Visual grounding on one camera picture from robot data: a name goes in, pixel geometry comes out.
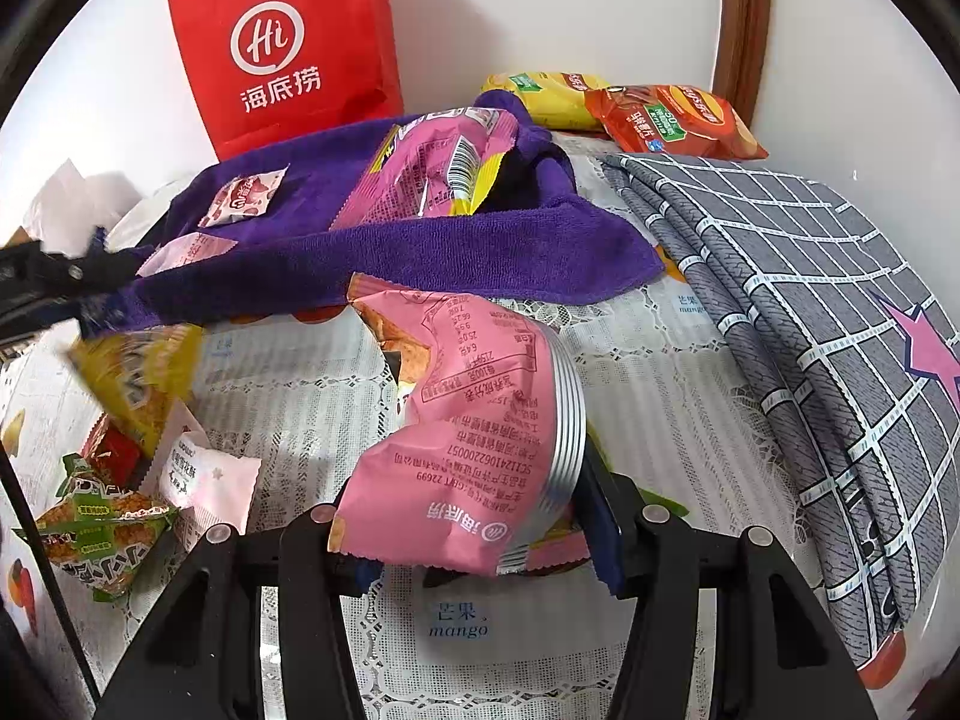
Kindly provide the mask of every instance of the hi logo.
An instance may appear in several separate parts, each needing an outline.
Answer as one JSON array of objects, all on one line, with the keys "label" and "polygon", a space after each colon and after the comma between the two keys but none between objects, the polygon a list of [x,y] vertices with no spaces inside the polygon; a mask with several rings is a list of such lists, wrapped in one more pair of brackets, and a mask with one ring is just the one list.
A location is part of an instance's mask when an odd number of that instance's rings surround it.
[{"label": "hi logo", "polygon": [[230,55],[244,73],[268,76],[289,65],[304,45],[304,19],[290,4],[261,2],[243,14],[230,35]]}]

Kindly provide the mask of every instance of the brown wooden trim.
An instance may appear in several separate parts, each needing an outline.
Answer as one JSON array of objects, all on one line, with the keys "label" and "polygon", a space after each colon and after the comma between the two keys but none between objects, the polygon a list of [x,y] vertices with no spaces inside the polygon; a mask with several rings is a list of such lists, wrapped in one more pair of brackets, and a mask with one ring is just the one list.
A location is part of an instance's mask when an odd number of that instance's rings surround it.
[{"label": "brown wooden trim", "polygon": [[770,0],[723,0],[713,91],[750,127],[767,52]]}]

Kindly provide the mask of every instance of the silver bolt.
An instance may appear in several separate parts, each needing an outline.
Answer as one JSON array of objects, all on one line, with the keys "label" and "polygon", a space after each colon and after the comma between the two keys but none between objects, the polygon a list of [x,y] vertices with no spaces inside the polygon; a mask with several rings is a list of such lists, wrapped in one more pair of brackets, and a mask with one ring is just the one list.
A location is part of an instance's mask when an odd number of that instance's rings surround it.
[{"label": "silver bolt", "polygon": [[330,522],[333,519],[334,514],[337,514],[337,507],[332,504],[322,503],[320,506],[315,506],[310,512],[310,519],[316,522],[318,525],[323,525],[325,522]]},{"label": "silver bolt", "polygon": [[774,542],[774,535],[766,528],[761,528],[760,525],[750,528],[747,531],[747,538],[750,539],[750,543],[756,544],[758,547],[768,547]]},{"label": "silver bolt", "polygon": [[665,506],[652,503],[643,507],[643,518],[647,522],[666,522],[670,518],[670,512]]},{"label": "silver bolt", "polygon": [[206,532],[206,540],[211,544],[221,544],[230,538],[230,526],[221,522],[218,525],[211,525]]}]

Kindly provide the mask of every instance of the green snack bag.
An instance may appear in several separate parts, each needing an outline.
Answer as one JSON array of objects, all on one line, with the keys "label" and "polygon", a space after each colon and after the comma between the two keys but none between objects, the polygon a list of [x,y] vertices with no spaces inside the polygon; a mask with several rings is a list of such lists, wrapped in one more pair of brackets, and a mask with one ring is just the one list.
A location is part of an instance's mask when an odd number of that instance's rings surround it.
[{"label": "green snack bag", "polygon": [[[113,601],[128,590],[178,510],[109,485],[80,455],[64,456],[64,467],[61,502],[37,519],[43,552],[89,586],[95,601]],[[23,531],[13,531],[26,540]]]}]

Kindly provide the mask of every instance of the white wall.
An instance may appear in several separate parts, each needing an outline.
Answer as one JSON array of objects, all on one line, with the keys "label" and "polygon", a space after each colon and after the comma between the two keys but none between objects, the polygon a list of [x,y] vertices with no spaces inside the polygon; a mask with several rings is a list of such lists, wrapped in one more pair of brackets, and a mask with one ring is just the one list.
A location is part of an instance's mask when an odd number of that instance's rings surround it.
[{"label": "white wall", "polygon": [[866,213],[960,320],[960,94],[889,0],[773,0],[752,131]]},{"label": "white wall", "polygon": [[[720,0],[392,0],[409,111],[472,100],[507,70],[709,85]],[[70,157],[141,194],[215,160],[166,0],[91,0],[0,128],[0,239]]]}]

